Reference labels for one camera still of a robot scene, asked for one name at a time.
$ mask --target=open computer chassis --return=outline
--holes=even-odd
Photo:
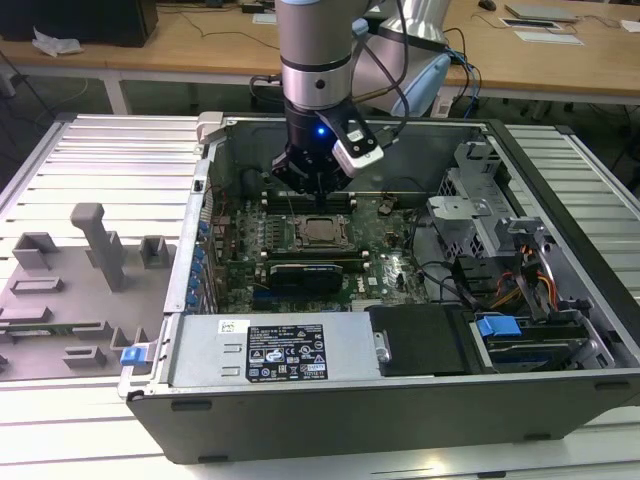
[[[281,118],[208,127],[120,385],[170,460],[561,438],[640,392],[637,303],[499,122],[411,122],[321,211],[270,175]]]

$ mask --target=warning symbol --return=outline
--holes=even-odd
[[[264,361],[264,350],[249,350],[249,362],[261,363]]]

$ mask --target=wooden desk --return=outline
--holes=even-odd
[[[466,37],[470,61],[483,77],[481,96],[532,100],[592,103],[640,104],[640,34],[607,28],[594,18],[581,20],[576,37],[584,46],[527,43],[514,29],[496,29],[499,17],[512,17],[497,0],[496,12],[486,12],[477,0],[453,0],[445,28],[458,27]],[[509,3],[558,5],[559,0],[509,0]],[[640,8],[587,2],[562,2],[578,16],[598,15],[609,19],[637,20]],[[255,74],[280,70],[279,53],[238,33],[242,32],[272,46],[278,45],[274,25],[256,25],[252,15],[239,11],[207,13],[165,13],[160,7],[156,31],[144,48],[84,45],[79,55],[52,58],[25,42],[0,41],[0,49],[30,75],[99,78],[105,83],[114,113],[129,113],[123,80],[185,83],[247,84]],[[451,46],[461,49],[459,35],[447,34]],[[0,64],[0,73],[10,73]],[[464,84],[461,67],[452,67],[438,104],[451,102]]]
[[[477,7],[474,0],[454,0],[445,21],[445,29],[458,27],[466,38],[471,63],[482,72],[481,96],[638,105],[640,104],[640,34],[620,28],[607,28],[587,17],[574,24],[584,46],[527,43],[512,28],[492,28],[474,13],[497,27],[499,20],[512,18],[504,4],[558,6],[576,16],[595,15],[612,20],[638,20],[640,8],[558,0],[496,0],[495,12]],[[573,32],[571,27],[565,31]],[[449,32],[451,46],[462,50],[460,35]],[[446,105],[464,83],[462,67],[450,69],[447,86],[439,102]]]

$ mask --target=floor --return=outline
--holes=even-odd
[[[109,102],[102,83],[97,80],[29,78],[49,108],[57,114],[110,113]],[[136,114],[191,115],[187,86],[178,83],[127,82],[127,94]],[[4,187],[22,161],[37,144],[52,117],[44,110],[24,83],[16,87],[12,99],[0,101],[0,186]],[[226,112],[277,112],[277,104],[252,105],[248,89],[243,86],[199,85],[199,111]],[[452,117],[461,117],[469,100],[463,99],[452,111]],[[530,111],[522,116],[522,110]],[[631,112],[635,107],[627,108]],[[593,106],[575,104],[572,112],[566,112],[563,104],[552,104],[540,122],[531,119],[531,102],[501,99],[481,99],[479,108],[470,118],[497,118],[504,123],[541,125],[568,125],[578,137],[608,166],[623,152],[630,134],[640,131],[640,109],[627,115],[617,105]],[[625,184],[629,183],[640,163],[624,154],[618,162],[615,174]]]

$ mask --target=desk leg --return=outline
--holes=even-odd
[[[198,84],[187,83],[187,91],[189,93],[189,112],[191,115],[197,115],[200,107],[200,98],[198,96]]]
[[[122,80],[114,75],[103,78],[102,81],[107,90],[113,113],[115,115],[131,115],[131,106],[122,88]]]
[[[448,118],[451,104],[455,97],[456,89],[442,87],[433,101],[431,107],[431,118]]]
[[[10,73],[0,73],[0,95],[4,98],[13,98],[16,96],[16,90],[11,83],[12,76]]]

